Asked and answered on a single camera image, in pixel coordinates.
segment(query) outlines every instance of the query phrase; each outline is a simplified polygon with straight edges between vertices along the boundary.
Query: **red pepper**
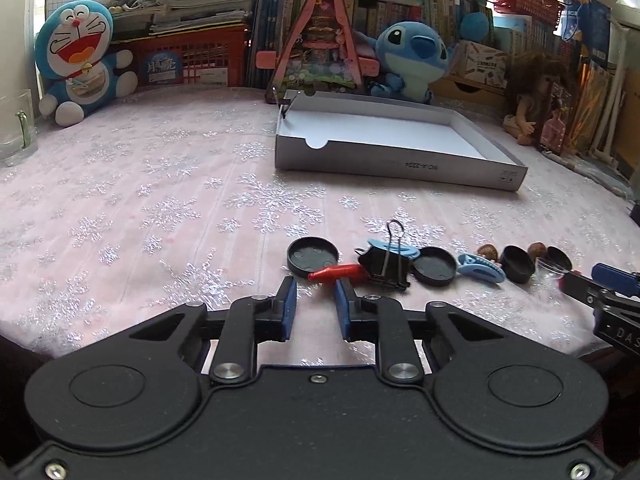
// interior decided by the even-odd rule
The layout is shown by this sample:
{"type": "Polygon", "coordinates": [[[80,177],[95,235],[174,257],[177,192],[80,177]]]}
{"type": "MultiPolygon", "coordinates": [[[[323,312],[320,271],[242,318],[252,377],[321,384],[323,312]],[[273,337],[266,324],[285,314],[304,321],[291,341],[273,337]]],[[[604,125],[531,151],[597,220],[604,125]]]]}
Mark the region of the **red pepper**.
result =
{"type": "Polygon", "coordinates": [[[360,264],[336,265],[312,272],[307,277],[312,282],[335,282],[340,278],[363,281],[369,278],[365,268],[360,264]]]}

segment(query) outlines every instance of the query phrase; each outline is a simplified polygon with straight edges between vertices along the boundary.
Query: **light blue clip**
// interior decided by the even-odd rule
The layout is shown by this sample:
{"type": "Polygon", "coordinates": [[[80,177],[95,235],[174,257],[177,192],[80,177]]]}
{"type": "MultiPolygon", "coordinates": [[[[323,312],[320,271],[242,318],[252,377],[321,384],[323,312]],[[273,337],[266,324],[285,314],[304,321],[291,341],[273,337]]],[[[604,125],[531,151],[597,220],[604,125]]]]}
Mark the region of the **light blue clip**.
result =
{"type": "Polygon", "coordinates": [[[500,267],[477,254],[459,254],[458,263],[458,272],[465,276],[473,276],[491,283],[502,283],[506,279],[500,267]]]}
{"type": "MultiPolygon", "coordinates": [[[[383,242],[382,240],[376,240],[375,238],[369,238],[369,240],[367,240],[367,243],[372,246],[372,247],[376,247],[378,249],[382,249],[383,251],[386,251],[387,249],[389,249],[390,252],[394,253],[394,254],[398,254],[398,245],[397,244],[391,244],[391,248],[389,248],[389,242],[383,242]]],[[[420,249],[418,249],[417,247],[414,247],[412,245],[400,245],[400,255],[401,256],[406,256],[407,258],[409,258],[410,260],[415,260],[418,256],[420,256],[420,249]]]]}

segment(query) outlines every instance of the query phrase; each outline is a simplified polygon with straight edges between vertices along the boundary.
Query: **glass mug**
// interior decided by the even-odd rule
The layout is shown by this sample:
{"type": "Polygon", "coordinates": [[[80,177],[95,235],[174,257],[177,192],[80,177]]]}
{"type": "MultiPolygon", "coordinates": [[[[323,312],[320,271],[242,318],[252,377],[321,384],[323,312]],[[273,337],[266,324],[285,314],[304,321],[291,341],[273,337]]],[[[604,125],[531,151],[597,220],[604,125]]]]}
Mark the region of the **glass mug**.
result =
{"type": "Polygon", "coordinates": [[[14,166],[37,149],[31,90],[0,97],[0,166],[14,166]]]}

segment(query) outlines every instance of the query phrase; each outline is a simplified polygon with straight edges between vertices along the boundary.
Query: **plush toy nose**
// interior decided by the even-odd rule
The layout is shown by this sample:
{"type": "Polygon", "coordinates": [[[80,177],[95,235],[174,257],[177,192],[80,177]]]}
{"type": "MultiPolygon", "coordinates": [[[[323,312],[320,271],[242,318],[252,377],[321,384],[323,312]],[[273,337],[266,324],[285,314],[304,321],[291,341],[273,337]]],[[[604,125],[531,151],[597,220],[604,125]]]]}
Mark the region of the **plush toy nose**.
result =
{"type": "Polygon", "coordinates": [[[425,36],[414,36],[411,38],[411,48],[421,59],[427,59],[436,52],[436,42],[425,36]]]}

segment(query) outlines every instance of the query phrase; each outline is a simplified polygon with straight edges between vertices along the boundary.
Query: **white wall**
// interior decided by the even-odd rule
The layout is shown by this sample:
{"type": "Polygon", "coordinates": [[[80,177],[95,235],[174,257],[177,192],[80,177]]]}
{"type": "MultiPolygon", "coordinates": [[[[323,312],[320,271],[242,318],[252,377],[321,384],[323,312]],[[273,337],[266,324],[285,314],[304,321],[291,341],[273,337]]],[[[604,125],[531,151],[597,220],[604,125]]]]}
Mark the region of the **white wall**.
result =
{"type": "Polygon", "coordinates": [[[33,0],[0,0],[0,6],[0,96],[30,88],[31,99],[37,105],[38,88],[33,63],[33,0]]]}

